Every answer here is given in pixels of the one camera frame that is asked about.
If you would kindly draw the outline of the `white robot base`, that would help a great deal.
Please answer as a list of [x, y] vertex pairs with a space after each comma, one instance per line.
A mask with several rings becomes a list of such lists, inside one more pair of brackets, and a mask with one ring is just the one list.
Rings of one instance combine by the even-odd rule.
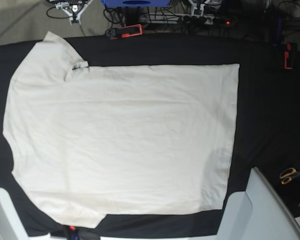
[[217, 240], [300, 240], [300, 226], [256, 167], [245, 191], [232, 193], [226, 203]]
[[0, 240], [50, 240], [47, 234], [29, 237], [8, 192], [0, 188]]

